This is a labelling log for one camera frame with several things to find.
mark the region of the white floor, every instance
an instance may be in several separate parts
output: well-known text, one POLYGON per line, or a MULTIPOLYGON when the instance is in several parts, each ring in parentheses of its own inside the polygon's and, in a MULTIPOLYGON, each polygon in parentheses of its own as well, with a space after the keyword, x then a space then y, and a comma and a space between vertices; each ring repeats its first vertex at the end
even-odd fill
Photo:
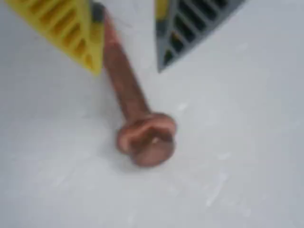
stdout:
POLYGON ((304 227, 304 3, 249 0, 156 71, 152 0, 103 1, 174 157, 141 170, 94 78, 0 3, 1 228, 304 227))

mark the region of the hex washer head screw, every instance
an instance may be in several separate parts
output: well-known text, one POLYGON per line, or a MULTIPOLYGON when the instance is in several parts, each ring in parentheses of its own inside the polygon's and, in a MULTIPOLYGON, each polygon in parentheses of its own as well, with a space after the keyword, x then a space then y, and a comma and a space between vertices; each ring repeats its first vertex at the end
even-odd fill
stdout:
POLYGON ((107 11, 104 22, 104 66, 126 118, 117 146, 139 166, 159 165, 174 153, 176 123, 150 111, 107 11))

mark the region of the yellow ridged plastic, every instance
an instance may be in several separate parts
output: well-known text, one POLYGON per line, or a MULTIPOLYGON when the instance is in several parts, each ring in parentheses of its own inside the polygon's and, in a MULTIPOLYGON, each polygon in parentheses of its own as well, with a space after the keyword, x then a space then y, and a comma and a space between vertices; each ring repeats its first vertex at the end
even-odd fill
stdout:
POLYGON ((94 74, 102 68, 104 27, 89 0, 5 0, 29 25, 94 74))
POLYGON ((169 7, 169 0, 155 0, 156 19, 163 20, 166 18, 169 7))

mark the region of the gray ridged plastic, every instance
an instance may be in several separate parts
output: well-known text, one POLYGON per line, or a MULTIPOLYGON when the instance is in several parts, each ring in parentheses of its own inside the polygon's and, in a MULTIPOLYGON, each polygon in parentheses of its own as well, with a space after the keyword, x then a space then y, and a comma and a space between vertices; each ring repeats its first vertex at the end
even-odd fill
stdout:
POLYGON ((167 18, 156 23, 159 71, 206 38, 244 1, 170 0, 167 18))

